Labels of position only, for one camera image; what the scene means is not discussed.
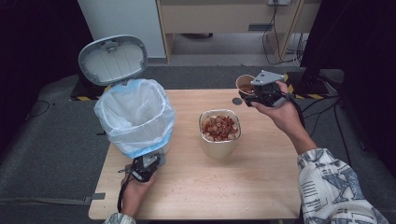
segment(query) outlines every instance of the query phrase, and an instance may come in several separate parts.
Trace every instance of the white cabinet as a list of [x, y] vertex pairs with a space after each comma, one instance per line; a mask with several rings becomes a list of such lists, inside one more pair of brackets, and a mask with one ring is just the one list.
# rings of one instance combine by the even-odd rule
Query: white cabinet
[[78, 0], [78, 3], [94, 40], [134, 35], [145, 44], [149, 59], [166, 59], [155, 0]]

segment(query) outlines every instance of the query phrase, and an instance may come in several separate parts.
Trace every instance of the black strap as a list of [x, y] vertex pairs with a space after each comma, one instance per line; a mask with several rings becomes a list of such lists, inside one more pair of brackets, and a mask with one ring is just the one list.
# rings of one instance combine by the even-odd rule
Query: black strap
[[119, 194], [119, 201], [117, 202], [117, 208], [119, 209], [119, 213], [121, 212], [122, 209], [122, 197], [123, 193], [126, 190], [126, 187], [128, 186], [129, 182], [131, 182], [133, 178], [131, 179], [131, 173], [128, 174], [128, 177], [126, 178], [126, 181], [122, 184], [121, 189], [120, 189], [120, 194]]
[[291, 93], [287, 93], [287, 94], [285, 95], [285, 98], [286, 98], [287, 101], [290, 101], [290, 102], [294, 105], [294, 107], [296, 107], [296, 110], [297, 110], [297, 113], [298, 113], [298, 117], [299, 117], [299, 119], [300, 119], [300, 122], [301, 122], [301, 124], [303, 125], [303, 127], [305, 128], [305, 122], [304, 122], [303, 112], [302, 112], [300, 106], [297, 104], [297, 102], [296, 102], [294, 96], [293, 96]]

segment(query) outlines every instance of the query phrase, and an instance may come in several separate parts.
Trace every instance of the blue plastic bag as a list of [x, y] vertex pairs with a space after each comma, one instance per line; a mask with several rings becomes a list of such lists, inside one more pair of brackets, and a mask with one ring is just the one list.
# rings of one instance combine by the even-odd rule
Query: blue plastic bag
[[175, 111], [163, 87], [152, 79], [131, 79], [106, 91], [93, 108], [113, 143], [133, 159], [170, 141]]

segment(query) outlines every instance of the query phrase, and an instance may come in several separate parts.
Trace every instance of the bowl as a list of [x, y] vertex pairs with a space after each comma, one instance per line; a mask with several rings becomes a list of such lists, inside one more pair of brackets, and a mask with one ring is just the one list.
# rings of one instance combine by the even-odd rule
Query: bowl
[[202, 113], [199, 118], [199, 130], [202, 151], [214, 159], [224, 159], [231, 155], [241, 136], [239, 119], [228, 109]]

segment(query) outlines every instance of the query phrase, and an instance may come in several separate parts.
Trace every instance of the sleeve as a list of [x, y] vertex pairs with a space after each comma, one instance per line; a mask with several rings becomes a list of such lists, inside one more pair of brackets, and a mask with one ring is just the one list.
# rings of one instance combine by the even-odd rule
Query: sleeve
[[297, 163], [305, 224], [389, 224], [365, 200], [352, 168], [328, 149], [309, 150], [298, 157]]
[[122, 213], [114, 213], [104, 224], [136, 224], [136, 221], [132, 217]]

